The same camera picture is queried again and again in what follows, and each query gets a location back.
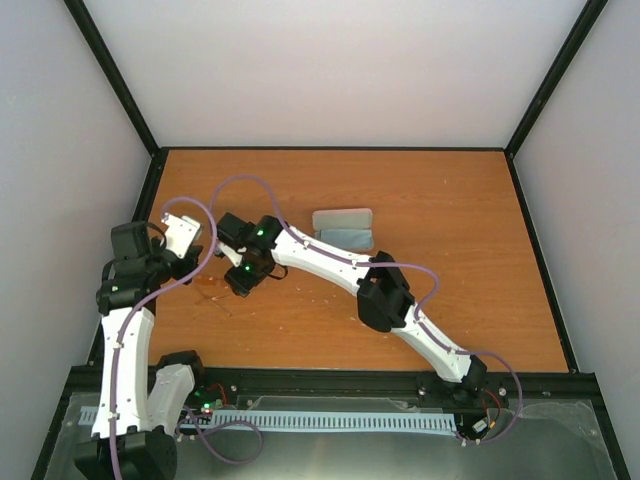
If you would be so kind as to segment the orange sunglasses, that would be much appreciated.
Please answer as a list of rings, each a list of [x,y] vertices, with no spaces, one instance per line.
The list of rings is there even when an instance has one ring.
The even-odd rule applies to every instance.
[[[227,317],[233,316],[232,312],[222,304],[222,301],[230,295],[228,285],[223,279],[210,275],[198,275],[192,285],[199,295],[196,305],[214,306]]]

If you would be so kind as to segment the light blue cleaning cloth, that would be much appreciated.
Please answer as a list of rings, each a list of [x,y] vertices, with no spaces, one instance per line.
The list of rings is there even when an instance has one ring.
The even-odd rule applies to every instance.
[[[316,238],[333,247],[349,251],[367,251],[374,246],[373,234],[369,229],[324,229]]]

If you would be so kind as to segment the pink sunglasses case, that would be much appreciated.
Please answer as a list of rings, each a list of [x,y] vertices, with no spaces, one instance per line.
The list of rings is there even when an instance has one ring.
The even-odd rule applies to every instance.
[[[317,240],[352,252],[373,249],[372,224],[373,211],[370,208],[316,210],[312,214]]]

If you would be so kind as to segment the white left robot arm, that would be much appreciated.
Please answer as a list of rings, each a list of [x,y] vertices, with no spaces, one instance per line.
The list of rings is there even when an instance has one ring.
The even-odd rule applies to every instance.
[[[111,231],[112,260],[103,269],[96,302],[102,316],[104,360],[97,414],[74,465],[87,479],[172,479],[173,438],[183,404],[201,400],[208,378],[198,354],[162,357],[148,382],[155,293],[170,280],[190,278],[202,251],[201,225],[167,214],[156,227],[145,221]]]

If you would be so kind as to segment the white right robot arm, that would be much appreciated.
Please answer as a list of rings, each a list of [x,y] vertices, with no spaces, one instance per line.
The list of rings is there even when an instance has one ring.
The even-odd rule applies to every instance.
[[[392,333],[433,367],[452,401],[469,404],[484,388],[487,366],[443,333],[424,313],[398,263],[383,251],[374,256],[347,252],[265,215],[254,224],[226,213],[217,225],[216,255],[232,266],[224,275],[231,291],[248,296],[276,267],[312,274],[353,295],[359,320]]]

